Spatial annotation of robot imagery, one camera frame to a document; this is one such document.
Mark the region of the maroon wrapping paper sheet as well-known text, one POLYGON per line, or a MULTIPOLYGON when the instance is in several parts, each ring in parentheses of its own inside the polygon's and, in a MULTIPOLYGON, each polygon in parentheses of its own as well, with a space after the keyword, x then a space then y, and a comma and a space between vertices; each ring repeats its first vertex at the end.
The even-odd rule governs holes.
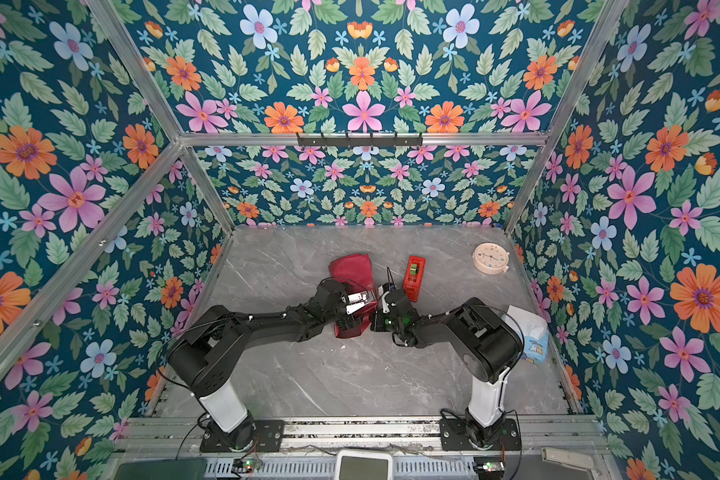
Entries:
POLYGON ((368 292, 370 303, 352 314, 347 326, 336 325, 335 336, 347 339, 360 336, 370 326, 376 314, 376 287, 372 264, 367 254, 352 254, 332 261, 329 265, 330 276, 349 286, 349 292, 368 292))

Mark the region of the red tape dispenser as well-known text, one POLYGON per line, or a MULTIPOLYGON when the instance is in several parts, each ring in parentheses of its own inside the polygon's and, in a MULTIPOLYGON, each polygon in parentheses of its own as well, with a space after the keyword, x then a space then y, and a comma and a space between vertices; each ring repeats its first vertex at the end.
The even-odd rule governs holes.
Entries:
POLYGON ((422 288, 426 259, 411 255, 405 269, 403 290, 411 302, 417 302, 422 288))

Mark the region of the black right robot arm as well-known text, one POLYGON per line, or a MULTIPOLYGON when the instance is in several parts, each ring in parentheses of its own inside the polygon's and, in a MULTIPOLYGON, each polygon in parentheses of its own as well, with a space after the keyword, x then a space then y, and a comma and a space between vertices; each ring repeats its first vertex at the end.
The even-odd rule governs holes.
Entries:
POLYGON ((421 316, 402 290, 380 294, 371 329, 391 333, 399 347, 449 344, 472 375, 470 401, 455 418, 462 423, 458 431, 479 449, 500 438, 508 377, 524 349, 520 330, 476 297, 442 314, 421 316))

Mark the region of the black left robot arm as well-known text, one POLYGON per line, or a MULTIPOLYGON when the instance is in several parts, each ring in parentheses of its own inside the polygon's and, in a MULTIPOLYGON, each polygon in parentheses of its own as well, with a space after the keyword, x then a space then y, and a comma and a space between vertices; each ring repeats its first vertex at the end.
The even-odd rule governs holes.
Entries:
POLYGON ((353 292, 347 281, 329 278, 306 302, 281 312, 209 308, 167 352, 169 366, 204 411, 198 421, 203 430, 200 451, 247 452, 266 440, 265 427, 283 425, 281 421, 258 424, 232 385, 232 373, 247 349, 305 342, 329 324, 352 328, 357 323, 354 314, 374 302, 373 292, 353 292))

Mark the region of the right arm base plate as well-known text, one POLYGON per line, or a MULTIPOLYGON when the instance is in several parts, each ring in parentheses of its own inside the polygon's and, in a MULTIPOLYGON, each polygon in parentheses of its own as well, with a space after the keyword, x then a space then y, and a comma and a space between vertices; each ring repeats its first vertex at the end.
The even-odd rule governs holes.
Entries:
POLYGON ((441 448, 445 451, 520 451, 518 422, 506 415, 489 427, 474 419, 442 416, 439 419, 441 448))

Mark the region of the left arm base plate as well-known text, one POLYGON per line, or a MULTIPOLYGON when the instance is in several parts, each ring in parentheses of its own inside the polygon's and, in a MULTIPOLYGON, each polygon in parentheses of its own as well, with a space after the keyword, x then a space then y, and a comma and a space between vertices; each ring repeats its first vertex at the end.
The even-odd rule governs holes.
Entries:
POLYGON ((210 421, 203 429, 201 453, 275 453, 284 439, 285 422, 246 418, 231 432, 225 432, 210 421))

